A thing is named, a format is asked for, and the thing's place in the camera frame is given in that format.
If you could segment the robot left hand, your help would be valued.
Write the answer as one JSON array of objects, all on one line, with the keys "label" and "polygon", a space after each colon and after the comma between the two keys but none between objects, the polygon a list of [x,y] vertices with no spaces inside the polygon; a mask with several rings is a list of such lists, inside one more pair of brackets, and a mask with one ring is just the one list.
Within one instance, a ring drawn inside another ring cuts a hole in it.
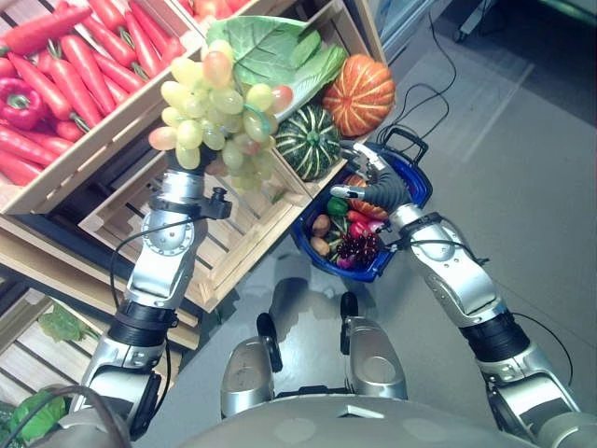
[{"label": "robot left hand", "polygon": [[214,159],[207,160],[207,157],[204,157],[201,160],[201,170],[206,175],[212,176],[226,176],[229,174],[228,166],[223,162],[223,158],[220,154],[217,154]]}]

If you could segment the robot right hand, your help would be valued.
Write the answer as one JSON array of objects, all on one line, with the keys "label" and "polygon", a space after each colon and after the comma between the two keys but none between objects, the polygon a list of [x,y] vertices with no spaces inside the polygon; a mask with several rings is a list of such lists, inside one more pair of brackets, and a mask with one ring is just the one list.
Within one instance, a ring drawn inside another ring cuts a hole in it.
[{"label": "robot right hand", "polygon": [[403,203],[409,203],[407,188],[402,179],[388,162],[365,144],[343,140],[340,142],[341,155],[352,162],[366,175],[373,174],[366,187],[337,184],[330,188],[332,196],[342,199],[354,199],[377,205],[388,214]]}]

